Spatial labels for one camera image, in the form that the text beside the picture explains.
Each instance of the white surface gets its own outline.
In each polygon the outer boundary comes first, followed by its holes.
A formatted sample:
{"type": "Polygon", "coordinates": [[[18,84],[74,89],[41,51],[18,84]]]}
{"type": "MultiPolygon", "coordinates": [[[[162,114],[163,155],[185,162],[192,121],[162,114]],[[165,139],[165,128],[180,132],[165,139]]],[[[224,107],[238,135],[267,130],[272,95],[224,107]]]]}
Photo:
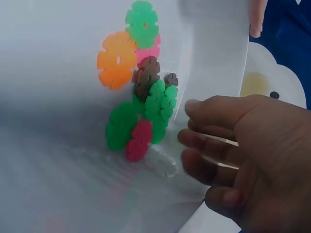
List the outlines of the white surface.
{"type": "Polygon", "coordinates": [[[249,43],[245,74],[258,72],[263,74],[268,82],[270,92],[280,94],[280,100],[306,108],[306,97],[297,75],[285,66],[276,63],[273,55],[262,45],[249,43]]]}
{"type": "Polygon", "coordinates": [[[182,172],[176,134],[187,99],[239,94],[246,0],[151,2],[161,76],[177,72],[181,103],[153,150],[174,167],[128,164],[105,146],[110,112],[132,86],[101,86],[96,59],[125,29],[131,0],[0,1],[0,232],[172,233],[199,206],[206,187],[182,172]]]}

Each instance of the fingertip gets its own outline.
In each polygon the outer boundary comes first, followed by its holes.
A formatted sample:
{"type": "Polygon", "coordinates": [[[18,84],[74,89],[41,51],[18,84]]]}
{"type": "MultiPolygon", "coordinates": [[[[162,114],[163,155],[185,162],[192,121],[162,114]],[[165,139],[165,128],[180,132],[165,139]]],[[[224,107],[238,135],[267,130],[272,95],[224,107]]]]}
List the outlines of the fingertip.
{"type": "Polygon", "coordinates": [[[189,115],[194,110],[196,104],[198,103],[198,100],[188,100],[185,104],[185,110],[186,113],[189,115]]]}
{"type": "Polygon", "coordinates": [[[261,36],[261,31],[259,31],[258,29],[255,29],[254,27],[250,28],[249,33],[253,38],[259,38],[261,36]]]}
{"type": "Polygon", "coordinates": [[[243,192],[229,187],[211,187],[205,196],[205,204],[212,209],[235,208],[243,202],[243,192]]]}
{"type": "Polygon", "coordinates": [[[197,149],[186,149],[181,154],[181,161],[184,170],[192,174],[201,164],[201,154],[197,149]]]}
{"type": "Polygon", "coordinates": [[[224,193],[223,200],[227,206],[239,206],[244,199],[243,193],[240,190],[230,190],[224,193]]]}

